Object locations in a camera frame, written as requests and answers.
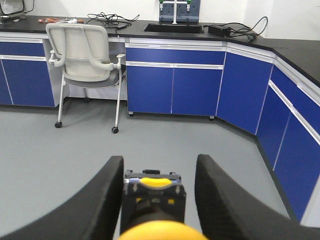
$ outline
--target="white wall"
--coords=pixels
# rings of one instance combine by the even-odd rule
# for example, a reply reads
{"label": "white wall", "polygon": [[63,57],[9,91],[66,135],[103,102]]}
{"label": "white wall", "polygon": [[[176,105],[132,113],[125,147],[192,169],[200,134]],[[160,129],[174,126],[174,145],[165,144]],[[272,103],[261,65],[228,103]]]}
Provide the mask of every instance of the white wall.
{"label": "white wall", "polygon": [[[25,0],[30,9],[33,0]],[[247,0],[201,0],[200,22],[241,22]],[[117,14],[140,20],[159,19],[159,0],[35,0],[36,16],[86,17],[87,14]]]}
{"label": "white wall", "polygon": [[266,37],[320,40],[320,0],[274,0]]}
{"label": "white wall", "polygon": [[[28,9],[33,0],[25,0]],[[159,19],[159,0],[35,0],[30,14],[86,17],[87,14],[118,14],[128,19]],[[269,18],[265,38],[320,40],[320,0],[201,0],[202,23],[241,22],[249,27],[263,16]],[[257,26],[259,32],[264,26]]]}
{"label": "white wall", "polygon": [[[243,23],[253,27],[263,16],[271,17],[274,0],[247,0]],[[255,28],[256,33],[260,33],[265,27],[266,20],[263,19]],[[262,37],[267,36],[270,26],[261,34]]]}

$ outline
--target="white mesh chair back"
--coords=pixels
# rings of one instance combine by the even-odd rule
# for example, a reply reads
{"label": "white mesh chair back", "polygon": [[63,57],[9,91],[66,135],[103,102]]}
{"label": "white mesh chair back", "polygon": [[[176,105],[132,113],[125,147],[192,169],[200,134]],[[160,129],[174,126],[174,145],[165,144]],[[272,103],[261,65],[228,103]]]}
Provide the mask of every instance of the white mesh chair back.
{"label": "white mesh chair back", "polygon": [[66,78],[81,82],[106,80],[110,70],[99,65],[109,64],[109,42],[102,26],[49,23],[46,32],[59,59],[54,65],[63,66]]}

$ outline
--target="gray chair seat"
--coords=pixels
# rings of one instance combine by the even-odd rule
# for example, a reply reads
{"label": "gray chair seat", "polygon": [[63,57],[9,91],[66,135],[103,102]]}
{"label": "gray chair seat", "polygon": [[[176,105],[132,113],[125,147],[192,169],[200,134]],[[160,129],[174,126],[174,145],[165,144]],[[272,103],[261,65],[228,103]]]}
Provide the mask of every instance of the gray chair seat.
{"label": "gray chair seat", "polygon": [[68,84],[78,86],[85,89],[100,89],[112,87],[119,82],[119,71],[114,69],[110,72],[110,76],[103,81],[75,81],[68,78],[64,79]]}

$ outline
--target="faucet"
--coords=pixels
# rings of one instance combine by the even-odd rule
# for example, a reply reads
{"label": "faucet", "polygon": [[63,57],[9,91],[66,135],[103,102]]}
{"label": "faucet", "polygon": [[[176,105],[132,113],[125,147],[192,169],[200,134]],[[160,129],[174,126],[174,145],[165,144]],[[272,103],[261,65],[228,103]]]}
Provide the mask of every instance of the faucet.
{"label": "faucet", "polygon": [[161,12],[163,10],[163,4],[173,4],[173,23],[172,24],[177,24],[177,8],[178,8],[178,4],[186,4],[186,10],[188,12],[190,11],[191,0],[186,0],[186,1],[159,0],[159,1],[160,1],[160,11]]}

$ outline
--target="power adapter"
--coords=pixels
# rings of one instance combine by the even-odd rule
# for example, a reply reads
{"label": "power adapter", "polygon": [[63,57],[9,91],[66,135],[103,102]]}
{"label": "power adapter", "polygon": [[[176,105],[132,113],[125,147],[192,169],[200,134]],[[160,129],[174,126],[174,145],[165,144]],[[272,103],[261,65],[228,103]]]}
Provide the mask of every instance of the power adapter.
{"label": "power adapter", "polygon": [[221,25],[209,25],[208,32],[211,34],[230,37],[231,28],[228,26],[221,26]]}

